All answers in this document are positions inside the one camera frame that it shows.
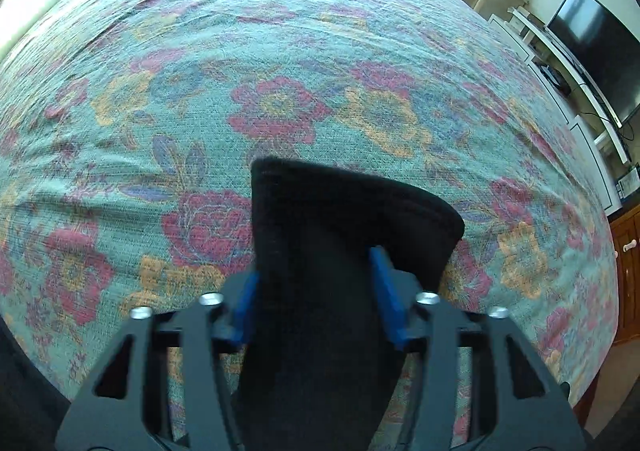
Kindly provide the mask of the black pants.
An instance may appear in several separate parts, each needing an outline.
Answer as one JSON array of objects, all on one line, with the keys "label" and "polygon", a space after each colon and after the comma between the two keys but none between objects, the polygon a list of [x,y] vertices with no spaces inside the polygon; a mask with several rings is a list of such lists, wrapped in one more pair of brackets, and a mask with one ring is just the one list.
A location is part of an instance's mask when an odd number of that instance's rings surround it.
[{"label": "black pants", "polygon": [[387,341],[370,252],[436,291],[464,232],[422,189],[295,160],[250,167],[258,288],[234,397],[249,450],[364,450],[404,358]]}]

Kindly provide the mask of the brown wooden cabinet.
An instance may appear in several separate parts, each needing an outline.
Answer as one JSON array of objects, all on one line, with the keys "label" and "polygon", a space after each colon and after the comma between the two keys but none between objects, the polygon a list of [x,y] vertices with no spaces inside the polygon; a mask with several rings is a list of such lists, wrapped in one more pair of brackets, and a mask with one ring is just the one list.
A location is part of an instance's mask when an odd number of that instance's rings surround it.
[{"label": "brown wooden cabinet", "polygon": [[618,328],[614,344],[639,337],[639,206],[611,223],[618,282]]}]

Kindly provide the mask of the white tv console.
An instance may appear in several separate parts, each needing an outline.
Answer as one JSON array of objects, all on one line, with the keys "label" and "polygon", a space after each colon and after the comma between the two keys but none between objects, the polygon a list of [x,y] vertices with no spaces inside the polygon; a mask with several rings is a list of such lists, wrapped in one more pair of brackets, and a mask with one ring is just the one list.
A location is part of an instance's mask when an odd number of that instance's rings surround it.
[{"label": "white tv console", "polygon": [[617,213],[622,208],[622,199],[616,188],[613,163],[608,157],[613,156],[624,165],[629,163],[629,158],[616,124],[606,115],[604,103],[587,74],[579,70],[578,63],[570,59],[550,32],[535,26],[521,11],[513,9],[509,21],[492,15],[488,23],[558,106],[586,160],[605,214]]}]

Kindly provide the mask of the floral bedspread bed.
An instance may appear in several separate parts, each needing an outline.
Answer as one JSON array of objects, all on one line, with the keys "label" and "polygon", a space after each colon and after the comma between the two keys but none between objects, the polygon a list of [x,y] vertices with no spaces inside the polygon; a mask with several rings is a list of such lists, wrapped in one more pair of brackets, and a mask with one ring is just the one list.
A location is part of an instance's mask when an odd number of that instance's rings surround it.
[{"label": "floral bedspread bed", "polygon": [[[3,449],[58,450],[132,309],[257,272],[265,158],[448,203],[464,232],[422,289],[508,309],[573,411],[616,331],[608,222],[544,86],[464,3],[61,0],[1,61]],[[365,450],[400,450],[401,356]]]}]

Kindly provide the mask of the black flat television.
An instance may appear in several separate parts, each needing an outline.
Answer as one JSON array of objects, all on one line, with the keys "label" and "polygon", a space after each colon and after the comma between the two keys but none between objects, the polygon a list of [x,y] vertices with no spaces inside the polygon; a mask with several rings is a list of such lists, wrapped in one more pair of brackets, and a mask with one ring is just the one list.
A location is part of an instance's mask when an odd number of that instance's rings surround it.
[{"label": "black flat television", "polygon": [[598,0],[563,0],[547,30],[604,99],[616,126],[639,109],[639,40]]}]

